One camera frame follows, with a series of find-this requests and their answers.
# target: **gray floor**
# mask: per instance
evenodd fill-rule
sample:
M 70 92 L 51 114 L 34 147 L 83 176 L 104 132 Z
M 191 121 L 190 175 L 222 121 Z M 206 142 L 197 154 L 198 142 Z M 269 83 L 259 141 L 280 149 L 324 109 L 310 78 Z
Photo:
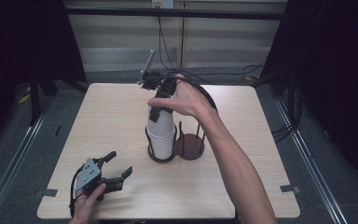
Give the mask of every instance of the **gray floor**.
M 191 69 L 192 73 L 240 73 L 243 68 Z M 89 84 L 93 82 L 134 83 L 139 73 L 135 71 L 88 73 Z M 230 85 L 242 79 L 239 75 L 202 76 L 212 83 Z M 241 85 L 249 84 L 244 80 Z M 58 94 L 52 99 L 45 120 L 34 139 L 10 189 L 0 207 L 0 223 L 67 223 L 68 221 L 46 221 L 37 217 L 40 198 L 34 193 L 45 189 L 61 154 L 66 138 L 75 121 L 84 93 L 62 83 L 57 83 Z M 271 97 L 269 85 L 257 90 L 270 129 L 278 130 L 283 119 Z M 16 92 L 17 99 L 24 90 Z M 16 153 L 30 121 L 30 102 L 13 104 L 7 112 L 5 127 L 0 134 L 0 180 Z M 319 166 L 327 185 L 337 198 L 348 223 L 358 223 L 358 174 L 348 164 L 337 145 L 325 138 L 324 129 L 304 106 L 298 129 L 308 145 L 313 159 Z M 301 192 L 296 195 L 301 215 L 295 219 L 280 219 L 279 223 L 334 223 L 324 201 L 316 189 L 296 145 L 289 135 L 277 144 L 289 180 Z

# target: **table top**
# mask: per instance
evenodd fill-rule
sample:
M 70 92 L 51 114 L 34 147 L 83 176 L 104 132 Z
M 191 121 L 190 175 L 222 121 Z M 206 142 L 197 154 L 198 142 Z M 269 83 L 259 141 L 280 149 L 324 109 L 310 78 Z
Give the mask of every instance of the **table top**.
M 254 163 L 276 217 L 297 217 L 300 212 L 294 193 L 280 189 L 290 183 L 255 89 L 203 87 Z M 149 158 L 146 102 L 155 94 L 135 84 L 89 86 L 48 184 L 48 189 L 58 192 L 55 197 L 43 197 L 37 211 L 40 218 L 70 218 L 69 192 L 75 171 L 87 158 L 101 158 L 110 151 L 116 151 L 117 156 L 103 165 L 103 177 L 120 176 L 130 166 L 133 172 L 122 191 L 105 194 L 97 205 L 96 218 L 234 218 L 234 206 L 207 139 L 203 155 L 195 161 L 176 156 L 170 162 L 157 163 Z M 177 113 L 173 117 L 177 127 L 182 121 L 184 133 L 196 133 L 194 118 Z

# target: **forearm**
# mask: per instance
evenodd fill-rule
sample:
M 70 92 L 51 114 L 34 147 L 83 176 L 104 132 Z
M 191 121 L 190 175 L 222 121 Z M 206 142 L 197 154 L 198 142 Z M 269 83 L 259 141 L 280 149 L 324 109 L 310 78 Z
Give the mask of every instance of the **forearm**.
M 213 149 L 225 187 L 244 223 L 276 223 L 261 179 L 215 111 L 197 116 Z

